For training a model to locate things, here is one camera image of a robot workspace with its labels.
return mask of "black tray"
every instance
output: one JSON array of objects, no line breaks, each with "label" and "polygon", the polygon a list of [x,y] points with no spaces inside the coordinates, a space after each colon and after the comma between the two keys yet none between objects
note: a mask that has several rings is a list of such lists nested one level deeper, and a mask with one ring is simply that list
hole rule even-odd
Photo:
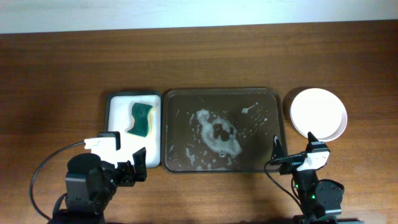
[{"label": "black tray", "polygon": [[[250,108],[248,113],[242,112],[244,108]],[[210,123],[219,117],[231,122],[242,153],[235,158],[230,154],[220,157],[203,142],[197,120],[197,111],[202,109],[209,111]],[[227,132],[214,127],[215,136],[220,134],[224,141],[229,138]],[[282,107],[274,90],[172,90],[164,96],[162,165],[169,172],[263,172],[271,158],[274,135],[287,154]]]}]

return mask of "wood grain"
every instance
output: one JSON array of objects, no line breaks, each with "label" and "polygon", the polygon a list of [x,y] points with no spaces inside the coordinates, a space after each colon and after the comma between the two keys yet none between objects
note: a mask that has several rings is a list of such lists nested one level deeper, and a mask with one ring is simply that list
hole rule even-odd
[{"label": "wood grain", "polygon": [[[0,35],[0,222],[45,223],[29,202],[30,178],[54,150],[102,130],[107,94],[266,86],[285,101],[303,87],[341,98],[348,127],[328,144],[319,177],[346,186],[344,217],[398,223],[397,34],[397,21],[373,21]],[[304,150],[306,139],[285,118],[289,152]],[[39,174],[34,193],[45,213],[65,192],[67,161],[82,152],[65,151]],[[264,174],[172,175],[158,167],[145,183],[119,188],[105,217],[238,223],[299,213]]]}]

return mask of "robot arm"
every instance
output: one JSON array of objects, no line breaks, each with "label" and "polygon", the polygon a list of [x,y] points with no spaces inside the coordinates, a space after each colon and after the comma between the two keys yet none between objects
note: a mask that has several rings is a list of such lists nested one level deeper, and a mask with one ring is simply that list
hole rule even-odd
[{"label": "robot arm", "polygon": [[328,146],[311,132],[308,133],[306,150],[291,156],[284,155],[282,146],[275,136],[274,149],[268,164],[280,166],[280,175],[293,175],[299,206],[303,211],[303,216],[295,217],[296,223],[363,223],[338,222],[336,219],[336,215],[341,214],[340,204],[343,200],[344,186],[334,180],[319,180],[316,173],[316,170],[326,165],[329,155]]},{"label": "robot arm", "polygon": [[54,211],[49,223],[105,223],[103,212],[117,188],[133,187],[137,181],[143,182],[147,177],[146,149],[140,149],[132,158],[134,165],[130,161],[118,162],[117,168],[92,153],[70,159],[65,178],[67,209]]}]

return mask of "green sponge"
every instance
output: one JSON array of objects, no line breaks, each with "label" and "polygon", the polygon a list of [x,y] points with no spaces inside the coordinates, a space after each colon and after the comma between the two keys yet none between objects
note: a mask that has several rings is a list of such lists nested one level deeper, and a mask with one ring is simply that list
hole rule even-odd
[{"label": "green sponge", "polygon": [[151,105],[134,103],[131,109],[131,114],[135,122],[132,129],[127,132],[141,137],[146,137],[150,131],[148,116],[152,108],[153,107]]}]

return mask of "foam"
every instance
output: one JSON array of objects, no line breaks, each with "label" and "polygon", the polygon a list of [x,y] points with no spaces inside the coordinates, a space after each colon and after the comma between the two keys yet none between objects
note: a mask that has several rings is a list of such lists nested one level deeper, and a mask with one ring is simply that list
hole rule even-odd
[{"label": "foam", "polygon": [[[213,152],[218,153],[220,157],[225,157],[227,154],[229,154],[232,158],[235,158],[237,155],[242,153],[242,148],[239,145],[238,140],[236,139],[236,134],[238,133],[238,130],[229,121],[225,119],[217,118],[212,123],[209,123],[208,122],[209,118],[210,118],[209,111],[204,109],[197,111],[197,120],[202,125],[200,134],[203,142]],[[215,124],[221,124],[223,130],[226,131],[227,133],[230,133],[229,139],[227,141],[223,141],[221,139],[221,136],[218,136],[218,138],[214,138],[213,126]]]},{"label": "foam", "polygon": [[192,120],[194,119],[194,117],[195,117],[195,114],[192,114],[191,118],[189,119],[189,125],[192,124]]},{"label": "foam", "polygon": [[258,104],[259,104],[259,102],[257,102],[255,105],[250,106],[250,107],[248,107],[248,108],[243,108],[243,109],[242,109],[242,113],[248,113],[249,110],[250,110],[251,108],[253,108],[254,106],[256,106],[256,105],[258,105]]},{"label": "foam", "polygon": [[190,155],[189,148],[185,148],[185,153],[187,157],[191,160],[191,164],[193,164],[193,162],[195,162],[195,155]]}]

